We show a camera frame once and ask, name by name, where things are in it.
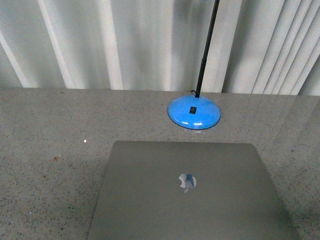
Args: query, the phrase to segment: curtain fold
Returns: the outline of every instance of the curtain fold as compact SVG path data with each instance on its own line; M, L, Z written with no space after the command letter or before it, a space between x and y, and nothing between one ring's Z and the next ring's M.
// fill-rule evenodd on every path
M190 91L214 0L0 0L0 87ZM320 0L220 1L202 91L320 96Z

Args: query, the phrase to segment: gray speckled surface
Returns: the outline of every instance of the gray speckled surface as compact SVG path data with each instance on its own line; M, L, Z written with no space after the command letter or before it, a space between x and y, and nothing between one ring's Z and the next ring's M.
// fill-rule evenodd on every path
M185 94L0 89L0 239L87 239L117 140L252 143L301 239L320 239L320 97L203 93L221 121L195 131L167 115Z

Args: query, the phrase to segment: desk lamp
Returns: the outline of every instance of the desk lamp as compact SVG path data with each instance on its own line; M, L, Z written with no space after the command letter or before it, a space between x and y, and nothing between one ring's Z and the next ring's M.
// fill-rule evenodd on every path
M191 91L194 92L195 95L191 94L187 96L178 97L175 100L173 100L168 107L168 115L170 119L174 123L187 129L208 129L216 125L220 120L219 107L210 99L204 96L200 96L218 6L219 0L215 0L210 20L209 31L206 38L196 91Z

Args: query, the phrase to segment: apple logo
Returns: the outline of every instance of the apple logo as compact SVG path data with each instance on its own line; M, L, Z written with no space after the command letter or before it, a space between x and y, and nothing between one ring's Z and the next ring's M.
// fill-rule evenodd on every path
M184 188L184 192L188 192L189 188L195 188L197 185L197 180L195 179L194 176L192 176L192 174L181 174L179 179L181 180L181 188Z

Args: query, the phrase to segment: laptop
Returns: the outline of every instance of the laptop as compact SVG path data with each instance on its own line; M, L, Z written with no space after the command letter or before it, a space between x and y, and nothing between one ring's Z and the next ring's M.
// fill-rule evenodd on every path
M89 240L298 240L252 144L117 141Z

